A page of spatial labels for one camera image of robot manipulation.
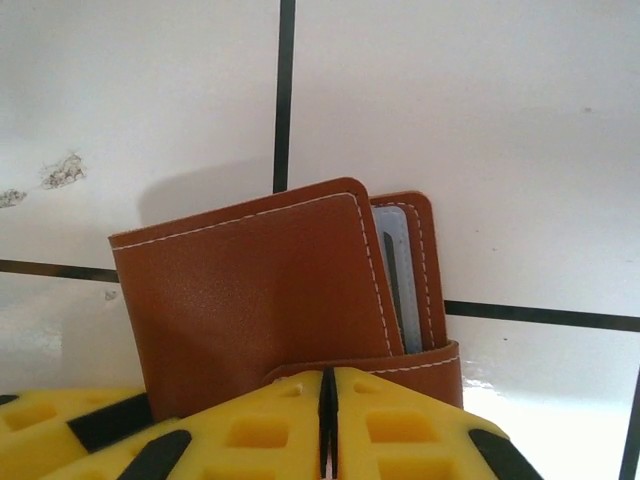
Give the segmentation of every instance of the white tile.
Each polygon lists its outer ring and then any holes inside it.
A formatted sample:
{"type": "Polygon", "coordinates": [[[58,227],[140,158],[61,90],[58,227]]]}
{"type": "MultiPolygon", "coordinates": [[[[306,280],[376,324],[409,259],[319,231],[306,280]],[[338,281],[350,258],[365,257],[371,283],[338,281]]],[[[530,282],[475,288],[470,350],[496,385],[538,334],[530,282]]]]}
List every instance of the white tile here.
{"type": "Polygon", "coordinates": [[[0,273],[0,393],[142,386],[119,285],[0,273]]]}
{"type": "Polygon", "coordinates": [[[617,478],[640,360],[635,333],[449,317],[465,408],[545,480],[617,478]]]}
{"type": "Polygon", "coordinates": [[[447,298],[640,315],[640,10],[297,5],[291,180],[432,199],[447,298]]]}
{"type": "Polygon", "coordinates": [[[278,2],[4,2],[2,258],[109,267],[106,237],[271,191],[278,2]],[[76,153],[86,178],[42,188],[76,153]]]}

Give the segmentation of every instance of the yellow plastic object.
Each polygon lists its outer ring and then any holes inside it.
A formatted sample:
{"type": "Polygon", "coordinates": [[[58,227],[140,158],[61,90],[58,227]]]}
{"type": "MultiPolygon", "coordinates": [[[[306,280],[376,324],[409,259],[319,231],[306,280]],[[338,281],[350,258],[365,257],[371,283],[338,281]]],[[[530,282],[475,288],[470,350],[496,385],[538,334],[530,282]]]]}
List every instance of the yellow plastic object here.
{"type": "MultiPolygon", "coordinates": [[[[191,441],[157,478],[318,480],[321,377],[302,373],[153,426],[42,480],[116,480],[148,441],[180,430],[191,441]]],[[[336,384],[340,480],[496,479],[468,435],[507,438],[492,423],[359,370],[336,369],[336,384]]]]}
{"type": "Polygon", "coordinates": [[[36,480],[88,454],[67,421],[141,393],[133,389],[29,391],[0,405],[0,479],[36,480]]]}
{"type": "Polygon", "coordinates": [[[42,480],[115,480],[149,440],[180,429],[192,440],[168,480],[318,480],[320,378],[304,373],[163,422],[42,480]]]}

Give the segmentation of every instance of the stain on wall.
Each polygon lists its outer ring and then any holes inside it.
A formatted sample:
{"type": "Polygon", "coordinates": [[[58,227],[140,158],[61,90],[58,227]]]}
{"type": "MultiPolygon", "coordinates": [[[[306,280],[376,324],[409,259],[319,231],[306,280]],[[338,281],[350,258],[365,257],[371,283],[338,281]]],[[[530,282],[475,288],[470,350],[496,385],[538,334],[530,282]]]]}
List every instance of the stain on wall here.
{"type": "Polygon", "coordinates": [[[27,197],[27,192],[14,190],[13,188],[0,193],[0,208],[15,207],[27,197]]]}
{"type": "Polygon", "coordinates": [[[42,188],[51,190],[70,185],[85,178],[87,176],[85,170],[82,159],[73,153],[62,162],[43,169],[42,188]]]}

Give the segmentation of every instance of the black grout line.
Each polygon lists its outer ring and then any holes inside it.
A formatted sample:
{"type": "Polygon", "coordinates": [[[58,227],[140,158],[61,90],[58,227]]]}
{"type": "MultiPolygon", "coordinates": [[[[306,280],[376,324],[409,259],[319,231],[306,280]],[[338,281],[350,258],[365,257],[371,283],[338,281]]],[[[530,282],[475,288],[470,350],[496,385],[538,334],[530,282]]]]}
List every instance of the black grout line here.
{"type": "Polygon", "coordinates": [[[640,369],[638,369],[638,379],[636,380],[636,392],[633,395],[619,480],[634,480],[636,478],[638,456],[640,456],[640,369]]]}
{"type": "Polygon", "coordinates": [[[289,135],[291,130],[295,19],[296,1],[280,0],[276,130],[273,148],[273,193],[284,192],[289,181],[289,135]]]}
{"type": "Polygon", "coordinates": [[[76,280],[119,283],[118,274],[115,270],[75,267],[72,265],[55,265],[52,263],[0,260],[0,272],[35,275],[38,277],[72,278],[76,280]]]}
{"type": "MultiPolygon", "coordinates": [[[[118,283],[118,274],[115,270],[76,267],[73,265],[56,265],[51,263],[23,262],[19,260],[0,260],[0,273],[17,273],[40,277],[118,283]]],[[[516,307],[511,305],[493,305],[489,303],[458,302],[454,300],[447,300],[444,303],[447,315],[492,318],[496,320],[512,320],[569,327],[600,328],[623,332],[640,332],[640,317],[516,307]]]]}
{"type": "Polygon", "coordinates": [[[572,312],[546,308],[515,307],[488,303],[445,301],[448,315],[494,318],[518,322],[544,323],[569,327],[600,328],[623,332],[640,332],[640,317],[572,312]]]}

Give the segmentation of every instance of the wallet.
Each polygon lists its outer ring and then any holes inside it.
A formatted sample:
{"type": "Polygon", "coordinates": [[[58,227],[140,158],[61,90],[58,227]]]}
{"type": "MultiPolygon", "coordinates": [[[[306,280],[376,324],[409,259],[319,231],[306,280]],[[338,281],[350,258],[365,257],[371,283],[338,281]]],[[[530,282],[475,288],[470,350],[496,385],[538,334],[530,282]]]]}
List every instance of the wallet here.
{"type": "Polygon", "coordinates": [[[339,178],[109,241],[156,420],[327,366],[462,406],[419,192],[339,178]]]}

